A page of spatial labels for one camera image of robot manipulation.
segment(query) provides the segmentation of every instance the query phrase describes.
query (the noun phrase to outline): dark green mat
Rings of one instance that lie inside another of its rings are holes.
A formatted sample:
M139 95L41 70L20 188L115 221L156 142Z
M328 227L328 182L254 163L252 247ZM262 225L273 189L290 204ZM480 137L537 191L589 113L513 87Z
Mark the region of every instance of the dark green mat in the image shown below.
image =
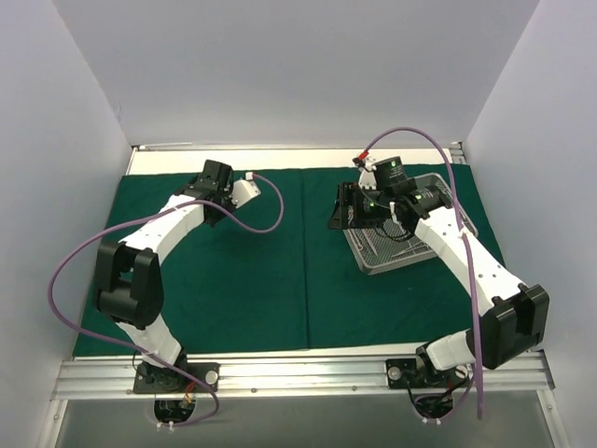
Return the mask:
M481 242L502 261L469 167L453 169ZM355 169L260 172L285 197L285 218L277 231L255 235L223 220L215 229L196 229L162 265L163 315L190 353L405 343L469 326L470 300L439 260L369 277L358 270L342 233L326 228L336 186L357 179ZM440 165L413 165L407 172L446 177ZM123 177L108 225L156 213L189 178ZM262 195L237 213L253 227L265 228L275 220L278 205L267 185L260 186ZM126 339L90 300L83 326ZM79 336L73 355L129 353Z

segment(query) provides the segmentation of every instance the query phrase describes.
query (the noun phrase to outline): robotic arm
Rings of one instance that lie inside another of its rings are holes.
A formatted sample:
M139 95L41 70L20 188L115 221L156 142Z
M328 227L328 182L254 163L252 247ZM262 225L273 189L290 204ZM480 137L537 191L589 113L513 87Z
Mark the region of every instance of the robotic arm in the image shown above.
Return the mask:
M232 168L206 161L203 171L175 192L161 210L197 199L233 212L260 194L251 173L232 183ZM149 353L187 370L187 356L163 317L160 265L193 229L206 222L214 226L225 215L201 204L190 205L152 220L119 242L103 242L97 254L93 306L123 329ZM148 382L172 389L185 380L143 355L139 367Z
M338 187L330 229L374 229L391 218L444 261L470 294L465 245L450 198L435 186L417 189L399 157L354 160L358 184ZM549 297L506 270L472 233L470 243L478 291L483 366L495 369L543 340ZM416 351L418 374L437 384L457 366L475 362L472 329L426 343Z

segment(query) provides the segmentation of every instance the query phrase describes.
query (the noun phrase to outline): metal tray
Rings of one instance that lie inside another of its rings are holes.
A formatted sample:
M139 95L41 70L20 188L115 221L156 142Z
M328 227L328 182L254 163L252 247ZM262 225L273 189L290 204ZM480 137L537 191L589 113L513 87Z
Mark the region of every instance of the metal tray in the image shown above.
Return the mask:
M450 187L440 175L436 173L418 175L415 180L418 188L436 185L451 198ZM465 210L462 211L462 217L468 229L478 236L477 228ZM395 224L392 219L385 221L384 228L390 236L404 233L402 227ZM344 235L348 246L353 251L359 269L367 275L386 273L436 256L436 253L416 236L407 242L398 243L379 235L372 229L350 229L344 231Z

